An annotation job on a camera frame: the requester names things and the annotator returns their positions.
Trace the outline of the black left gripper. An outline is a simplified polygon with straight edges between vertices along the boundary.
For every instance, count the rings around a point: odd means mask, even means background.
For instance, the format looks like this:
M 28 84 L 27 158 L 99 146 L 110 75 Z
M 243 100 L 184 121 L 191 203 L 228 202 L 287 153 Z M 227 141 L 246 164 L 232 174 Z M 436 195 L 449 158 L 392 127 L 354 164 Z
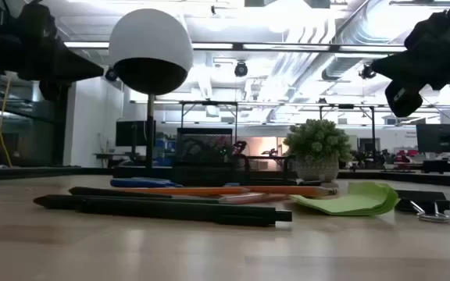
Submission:
M 37 76 L 45 100 L 60 99 L 63 86 L 58 80 L 78 81 L 103 75 L 101 66 L 66 47 L 47 6 L 40 2 L 26 4 L 20 13 L 20 26 L 29 51 L 30 73 Z

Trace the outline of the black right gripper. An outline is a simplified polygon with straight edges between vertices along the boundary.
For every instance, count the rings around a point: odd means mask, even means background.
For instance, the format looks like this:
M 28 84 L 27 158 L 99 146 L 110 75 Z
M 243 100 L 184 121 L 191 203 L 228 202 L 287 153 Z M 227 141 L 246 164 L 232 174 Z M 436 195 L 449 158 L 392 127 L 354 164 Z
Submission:
M 435 13 L 419 22 L 404 52 L 371 63 L 373 71 L 391 79 L 387 103 L 397 117 L 406 117 L 423 103 L 425 86 L 439 91 L 450 84 L 450 15 Z

